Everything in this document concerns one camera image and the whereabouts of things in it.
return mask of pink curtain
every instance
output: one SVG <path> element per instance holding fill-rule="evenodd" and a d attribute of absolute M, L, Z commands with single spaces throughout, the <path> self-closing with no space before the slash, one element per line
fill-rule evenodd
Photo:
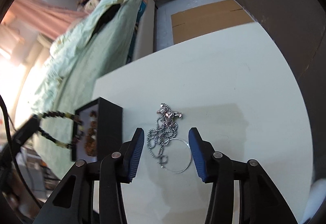
<path fill-rule="evenodd" d="M 15 0 L 9 10 L 51 39 L 65 33 L 73 21 L 87 15 L 49 5 L 42 0 Z"/>

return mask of metal screw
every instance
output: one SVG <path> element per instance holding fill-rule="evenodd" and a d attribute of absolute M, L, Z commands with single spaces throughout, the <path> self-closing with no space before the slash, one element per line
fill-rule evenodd
<path fill-rule="evenodd" d="M 113 152 L 112 153 L 112 158 L 117 159 L 117 158 L 120 158 L 120 157 L 121 157 L 121 153 L 120 152 L 116 151 L 116 152 Z"/>
<path fill-rule="evenodd" d="M 85 164 L 85 161 L 84 160 L 78 160 L 77 162 L 76 162 L 76 166 L 77 167 L 81 167 L 81 166 L 83 166 Z"/>
<path fill-rule="evenodd" d="M 220 153 L 219 151 L 216 151 L 216 152 L 213 153 L 213 156 L 214 156 L 215 158 L 222 158 L 223 154 Z"/>
<path fill-rule="evenodd" d="M 250 161 L 249 161 L 249 164 L 250 164 L 251 166 L 257 166 L 257 165 L 258 165 L 258 162 L 257 162 L 256 160 L 250 160 Z"/>

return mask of black cable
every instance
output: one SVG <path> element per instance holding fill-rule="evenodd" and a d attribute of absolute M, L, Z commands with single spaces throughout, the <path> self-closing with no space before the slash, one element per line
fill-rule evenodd
<path fill-rule="evenodd" d="M 36 197 L 34 196 L 32 191 L 29 189 L 27 183 L 25 182 L 25 179 L 22 176 L 22 172 L 20 171 L 19 166 L 17 164 L 16 157 L 12 153 L 12 141 L 11 141 L 10 127 L 9 127 L 9 115 L 8 115 L 7 107 L 6 107 L 5 103 L 4 103 L 4 100 L 2 99 L 1 95 L 0 95 L 0 107 L 1 107 L 1 110 L 2 110 L 2 113 L 3 113 L 3 117 L 4 117 L 4 127 L 6 128 L 8 147 L 9 147 L 10 155 L 11 155 L 12 161 L 14 163 L 14 166 L 16 168 L 16 171 L 17 171 L 17 173 L 19 175 L 20 180 L 22 181 L 23 185 L 25 186 L 27 192 L 30 194 L 31 198 L 34 200 L 35 204 L 39 208 L 42 208 L 42 206 L 40 205 L 40 203 L 38 202 L 38 200 L 36 199 Z"/>

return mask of black jewelry box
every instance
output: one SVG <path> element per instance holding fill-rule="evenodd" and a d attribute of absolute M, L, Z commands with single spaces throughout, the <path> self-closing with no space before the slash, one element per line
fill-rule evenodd
<path fill-rule="evenodd" d="M 95 162 L 119 151 L 122 145 L 122 109 L 99 97 L 75 111 L 83 124 L 75 122 L 73 126 L 72 161 Z"/>

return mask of blue gripper pad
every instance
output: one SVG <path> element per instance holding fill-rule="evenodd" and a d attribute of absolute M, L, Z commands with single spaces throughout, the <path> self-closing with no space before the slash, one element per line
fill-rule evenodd
<path fill-rule="evenodd" d="M 206 162 L 204 160 L 204 155 L 200 150 L 199 141 L 203 140 L 200 137 L 197 129 L 193 127 L 189 130 L 188 142 L 191 149 L 192 158 L 195 162 L 197 174 L 202 179 L 202 181 L 205 182 L 207 180 Z"/>
<path fill-rule="evenodd" d="M 137 142 L 135 144 L 133 154 L 131 155 L 131 159 L 129 160 L 128 178 L 130 181 L 132 181 L 132 179 L 135 178 L 136 176 L 139 160 L 141 158 L 141 152 L 144 147 L 144 141 L 145 141 L 144 130 L 141 130 Z"/>

